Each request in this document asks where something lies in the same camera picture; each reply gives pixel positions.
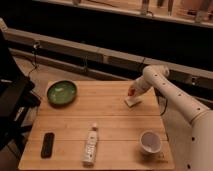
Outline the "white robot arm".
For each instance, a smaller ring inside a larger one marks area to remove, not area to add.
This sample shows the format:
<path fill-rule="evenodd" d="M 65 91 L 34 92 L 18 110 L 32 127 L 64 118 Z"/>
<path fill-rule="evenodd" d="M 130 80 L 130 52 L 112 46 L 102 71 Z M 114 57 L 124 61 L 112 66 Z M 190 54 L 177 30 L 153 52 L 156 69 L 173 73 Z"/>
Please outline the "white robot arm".
<path fill-rule="evenodd" d="M 146 66 L 130 85 L 128 96 L 136 98 L 154 87 L 170 100 L 192 126 L 188 170 L 213 171 L 213 109 L 171 83 L 168 76 L 165 65 Z"/>

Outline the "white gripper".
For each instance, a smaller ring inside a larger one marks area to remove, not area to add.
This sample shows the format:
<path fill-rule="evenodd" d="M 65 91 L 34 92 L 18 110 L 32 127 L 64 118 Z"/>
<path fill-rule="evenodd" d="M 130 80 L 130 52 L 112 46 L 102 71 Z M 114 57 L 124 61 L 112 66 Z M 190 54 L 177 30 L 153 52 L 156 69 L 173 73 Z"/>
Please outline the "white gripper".
<path fill-rule="evenodd" d="M 146 93 L 150 88 L 151 85 L 145 80 L 143 76 L 137 78 L 129 87 L 129 89 L 135 89 L 135 94 L 132 97 L 142 95 Z"/>

